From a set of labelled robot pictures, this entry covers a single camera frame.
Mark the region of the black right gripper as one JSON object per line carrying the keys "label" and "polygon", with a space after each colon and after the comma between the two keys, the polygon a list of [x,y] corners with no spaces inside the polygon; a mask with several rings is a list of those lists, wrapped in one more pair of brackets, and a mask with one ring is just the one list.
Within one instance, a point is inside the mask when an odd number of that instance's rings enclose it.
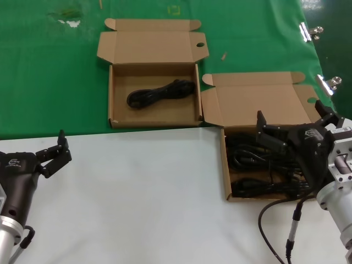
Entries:
{"label": "black right gripper", "polygon": [[256,141],[275,153],[286,153],[289,145],[309,186],[313,190],[321,190],[329,178],[327,162],[331,148],[325,139],[327,129],[324,127],[333,124],[336,129],[342,128],[344,118],[321,100],[315,102],[315,110],[320,115],[315,124],[295,125],[289,130],[267,124],[263,113],[258,111]]}

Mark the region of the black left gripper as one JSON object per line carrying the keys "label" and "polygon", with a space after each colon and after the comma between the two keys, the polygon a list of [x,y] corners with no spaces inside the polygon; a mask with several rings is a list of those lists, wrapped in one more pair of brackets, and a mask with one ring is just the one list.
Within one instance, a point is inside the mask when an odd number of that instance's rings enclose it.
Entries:
{"label": "black left gripper", "polygon": [[[43,160],[51,160],[41,167]],[[46,179],[72,160],[64,130],[60,130],[55,146],[38,151],[1,153],[1,187],[6,200],[1,216],[25,224],[40,174]]]}

